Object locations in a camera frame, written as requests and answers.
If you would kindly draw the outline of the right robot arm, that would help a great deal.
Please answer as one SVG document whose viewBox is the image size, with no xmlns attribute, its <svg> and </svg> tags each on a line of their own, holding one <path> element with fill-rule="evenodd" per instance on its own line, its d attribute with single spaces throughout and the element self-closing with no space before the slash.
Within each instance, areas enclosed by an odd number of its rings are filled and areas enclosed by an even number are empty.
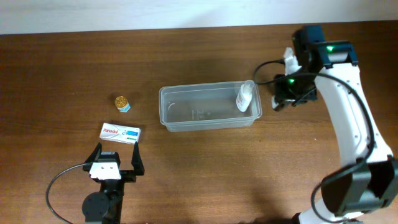
<svg viewBox="0 0 398 224">
<path fill-rule="evenodd" d="M 383 140 L 360 80 L 358 57 L 348 41 L 328 42 L 320 26 L 304 26 L 284 54 L 272 107 L 281 110 L 322 96 L 340 150 L 341 167 L 314 189 L 320 199 L 293 216 L 294 223 L 357 223 L 388 207 L 397 196 L 397 160 Z"/>
</svg>

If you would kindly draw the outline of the white spray bottle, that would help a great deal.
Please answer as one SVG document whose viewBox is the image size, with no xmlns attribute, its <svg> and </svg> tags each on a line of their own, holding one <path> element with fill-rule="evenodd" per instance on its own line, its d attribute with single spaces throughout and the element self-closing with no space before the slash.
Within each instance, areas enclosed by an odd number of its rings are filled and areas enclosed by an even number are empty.
<svg viewBox="0 0 398 224">
<path fill-rule="evenodd" d="M 236 98 L 236 106 L 241 112 L 245 112 L 249 107 L 252 100 L 253 89 L 253 81 L 247 80 L 241 85 Z"/>
</svg>

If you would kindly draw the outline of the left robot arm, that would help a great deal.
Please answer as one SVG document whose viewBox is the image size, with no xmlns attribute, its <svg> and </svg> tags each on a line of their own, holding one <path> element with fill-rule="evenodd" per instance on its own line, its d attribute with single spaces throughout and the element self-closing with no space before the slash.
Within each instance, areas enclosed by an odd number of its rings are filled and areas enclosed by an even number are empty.
<svg viewBox="0 0 398 224">
<path fill-rule="evenodd" d="M 89 194 L 82 203 L 85 223 L 120 223 L 123 207 L 124 186 L 135 183 L 136 177 L 145 174 L 139 153 L 139 145 L 134 143 L 131 158 L 132 169 L 121 170 L 117 152 L 103 152 L 99 143 L 88 156 L 83 170 L 100 184 L 97 192 Z"/>
</svg>

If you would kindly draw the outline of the gold lid small jar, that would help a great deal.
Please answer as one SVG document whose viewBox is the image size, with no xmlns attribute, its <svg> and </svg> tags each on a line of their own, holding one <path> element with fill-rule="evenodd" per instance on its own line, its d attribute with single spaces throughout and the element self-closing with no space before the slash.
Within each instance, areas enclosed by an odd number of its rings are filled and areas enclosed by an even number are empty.
<svg viewBox="0 0 398 224">
<path fill-rule="evenodd" d="M 114 104 L 121 113 L 126 113 L 131 108 L 127 98 L 124 96 L 116 97 Z"/>
</svg>

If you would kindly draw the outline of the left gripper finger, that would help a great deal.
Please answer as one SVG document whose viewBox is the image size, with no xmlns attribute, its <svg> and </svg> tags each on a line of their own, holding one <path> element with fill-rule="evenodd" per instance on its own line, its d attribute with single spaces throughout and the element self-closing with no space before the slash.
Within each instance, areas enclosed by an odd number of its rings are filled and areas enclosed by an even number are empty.
<svg viewBox="0 0 398 224">
<path fill-rule="evenodd" d="M 93 152 L 88 156 L 88 158 L 85 160 L 85 163 L 92 163 L 98 160 L 100 154 L 102 152 L 102 144 L 99 142 Z"/>
<path fill-rule="evenodd" d="M 145 168 L 141 159 L 141 155 L 139 152 L 139 144 L 138 142 L 134 143 L 134 149 L 132 153 L 131 165 L 133 166 L 135 175 L 144 175 Z"/>
</svg>

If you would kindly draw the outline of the white Panadol box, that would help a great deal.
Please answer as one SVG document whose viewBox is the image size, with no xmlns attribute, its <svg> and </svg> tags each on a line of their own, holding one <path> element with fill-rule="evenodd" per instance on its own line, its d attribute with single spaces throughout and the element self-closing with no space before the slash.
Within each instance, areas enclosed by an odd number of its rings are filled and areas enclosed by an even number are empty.
<svg viewBox="0 0 398 224">
<path fill-rule="evenodd" d="M 140 135 L 139 128 L 104 123 L 99 138 L 106 141 L 135 144 L 139 142 Z"/>
</svg>

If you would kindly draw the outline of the clear plastic container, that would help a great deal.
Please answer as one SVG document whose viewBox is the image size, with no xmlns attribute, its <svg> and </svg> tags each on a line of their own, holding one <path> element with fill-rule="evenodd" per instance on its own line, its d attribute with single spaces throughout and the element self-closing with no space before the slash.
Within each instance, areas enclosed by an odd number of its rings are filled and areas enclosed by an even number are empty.
<svg viewBox="0 0 398 224">
<path fill-rule="evenodd" d="M 257 86 L 245 112 L 236 99 L 243 81 L 165 86 L 159 91 L 160 122 L 170 132 L 250 126 L 262 116 Z"/>
</svg>

